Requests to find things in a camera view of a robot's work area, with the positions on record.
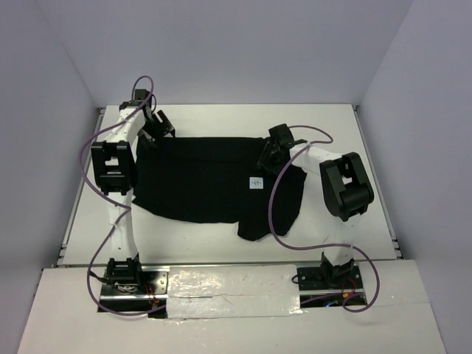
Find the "black t-shirt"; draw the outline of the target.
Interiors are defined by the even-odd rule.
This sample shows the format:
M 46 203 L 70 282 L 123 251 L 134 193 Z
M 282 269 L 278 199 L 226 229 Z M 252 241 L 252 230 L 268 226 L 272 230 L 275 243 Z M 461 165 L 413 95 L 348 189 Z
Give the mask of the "black t-shirt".
M 133 202 L 163 218 L 190 223 L 236 223 L 239 237 L 269 235 L 268 200 L 276 176 L 257 168 L 264 138 L 163 138 L 136 146 L 137 186 Z M 263 190 L 250 190 L 249 178 L 263 177 Z M 290 167 L 274 202 L 274 224 L 284 236 L 299 216 L 305 179 Z

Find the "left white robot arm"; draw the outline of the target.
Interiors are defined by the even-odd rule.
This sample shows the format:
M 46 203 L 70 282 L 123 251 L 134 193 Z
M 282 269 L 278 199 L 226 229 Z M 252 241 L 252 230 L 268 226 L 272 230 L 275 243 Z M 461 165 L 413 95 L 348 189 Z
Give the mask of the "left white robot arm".
M 156 109 L 154 94 L 135 88 L 131 99 L 119 106 L 119 119 L 107 137 L 91 144 L 94 181 L 110 204 L 111 249 L 100 281 L 128 294 L 139 292 L 145 284 L 132 226 L 131 202 L 138 181 L 132 147 L 141 136 L 153 144 L 168 134 L 174 137 L 175 128 L 164 112 Z

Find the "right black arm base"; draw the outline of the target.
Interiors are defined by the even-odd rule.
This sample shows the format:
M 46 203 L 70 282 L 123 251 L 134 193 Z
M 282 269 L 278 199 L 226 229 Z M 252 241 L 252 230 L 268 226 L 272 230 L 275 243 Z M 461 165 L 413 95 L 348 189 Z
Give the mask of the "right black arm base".
M 328 282 L 322 276 L 320 267 L 302 267 L 292 277 L 292 283 L 299 288 L 301 308 L 364 306 L 367 304 L 359 267 L 354 266 L 349 275 Z

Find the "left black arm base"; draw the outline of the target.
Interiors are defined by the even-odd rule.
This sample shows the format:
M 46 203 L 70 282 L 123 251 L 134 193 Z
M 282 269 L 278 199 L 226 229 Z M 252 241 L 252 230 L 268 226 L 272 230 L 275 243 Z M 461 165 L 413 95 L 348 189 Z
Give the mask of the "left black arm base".
M 168 272 L 147 270 L 142 273 L 141 285 L 105 285 L 100 290 L 99 301 L 120 313 L 148 312 L 149 317 L 167 318 Z

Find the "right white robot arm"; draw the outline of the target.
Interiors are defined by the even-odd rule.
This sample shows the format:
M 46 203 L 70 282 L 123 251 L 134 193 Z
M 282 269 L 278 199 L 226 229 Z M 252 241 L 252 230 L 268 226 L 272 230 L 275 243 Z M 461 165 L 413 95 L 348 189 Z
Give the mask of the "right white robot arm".
M 257 166 L 276 176 L 268 200 L 268 226 L 276 241 L 294 251 L 320 249 L 319 274 L 328 288 L 337 288 L 353 276 L 353 231 L 373 203 L 374 191 L 358 153 L 344 155 L 316 147 L 317 141 L 296 140 L 286 124 L 269 129 Z M 329 214 L 338 220 L 331 241 L 315 246 L 289 246 L 274 224 L 274 202 L 279 185 L 290 167 L 320 177 L 322 197 Z

